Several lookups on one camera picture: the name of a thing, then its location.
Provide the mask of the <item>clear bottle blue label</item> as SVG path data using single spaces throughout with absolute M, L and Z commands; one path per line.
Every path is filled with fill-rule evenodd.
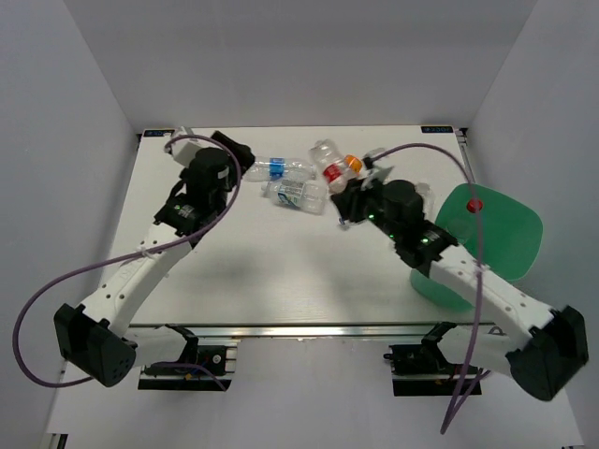
M 255 162 L 242 178 L 249 182 L 266 182 L 280 179 L 309 181 L 314 180 L 315 177 L 315 167 L 307 160 L 288 157 L 257 156 Z

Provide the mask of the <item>clear unlabelled bottle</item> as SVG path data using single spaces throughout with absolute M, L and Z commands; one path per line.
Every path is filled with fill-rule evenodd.
M 426 182 L 418 182 L 416 184 L 416 192 L 424 201 L 428 201 L 431 198 L 431 187 Z

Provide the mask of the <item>orange plastic bottle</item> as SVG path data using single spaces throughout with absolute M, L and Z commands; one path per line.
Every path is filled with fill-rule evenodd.
M 363 168 L 362 161 L 357 158 L 355 155 L 347 154 L 344 158 L 347 166 L 356 174 L 359 174 L 361 169 Z

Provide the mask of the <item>clear bottle white green label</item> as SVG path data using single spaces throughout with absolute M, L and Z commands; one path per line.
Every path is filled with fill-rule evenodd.
M 265 183 L 262 195 L 275 206 L 321 215 L 328 191 L 325 186 L 314 181 L 280 179 Z

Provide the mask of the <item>large red label bottle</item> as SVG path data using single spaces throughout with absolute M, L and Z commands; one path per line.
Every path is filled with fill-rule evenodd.
M 358 177 L 345 163 L 345 155 L 330 139 L 317 141 L 308 155 L 332 195 L 341 193 L 351 180 Z

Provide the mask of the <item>small red label bottle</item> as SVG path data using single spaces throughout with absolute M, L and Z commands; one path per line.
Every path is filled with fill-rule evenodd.
M 481 212 L 484 203 L 480 199 L 454 199 L 448 202 L 445 229 L 460 243 L 465 244 L 477 234 L 476 214 Z

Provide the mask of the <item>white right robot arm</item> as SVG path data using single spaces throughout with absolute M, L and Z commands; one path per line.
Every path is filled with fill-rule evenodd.
M 345 222 L 373 224 L 393 241 L 408 267 L 487 313 L 505 333 L 499 338 L 441 324 L 422 341 L 429 370 L 447 371 L 457 360 L 459 338 L 475 339 L 482 349 L 465 348 L 470 364 L 499 371 L 533 398 L 550 401 L 587 364 L 582 314 L 529 297 L 478 262 L 455 237 L 426 219 L 424 200 L 411 182 L 352 180 L 330 199 Z

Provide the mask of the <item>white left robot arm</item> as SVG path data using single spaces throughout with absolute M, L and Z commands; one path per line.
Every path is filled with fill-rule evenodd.
M 256 158 L 251 149 L 220 131 L 209 138 L 179 134 L 165 150 L 182 165 L 178 181 L 139 244 L 139 253 L 122 263 L 78 306 L 54 314 L 62 357 L 106 387 L 134 367 L 202 369 L 198 338 L 183 326 L 135 330 L 130 323 L 155 287 L 192 252 L 232 205 L 242 175 Z

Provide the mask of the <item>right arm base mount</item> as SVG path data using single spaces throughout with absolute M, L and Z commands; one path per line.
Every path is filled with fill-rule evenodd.
M 417 344 L 394 344 L 383 354 L 392 373 L 393 395 L 400 398 L 451 397 L 461 364 L 450 364 L 437 343 L 457 325 L 436 324 Z

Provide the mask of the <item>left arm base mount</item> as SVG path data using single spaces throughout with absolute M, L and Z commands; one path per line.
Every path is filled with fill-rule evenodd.
M 175 325 L 132 331 L 139 390 L 225 392 L 232 383 L 238 344 L 204 338 Z

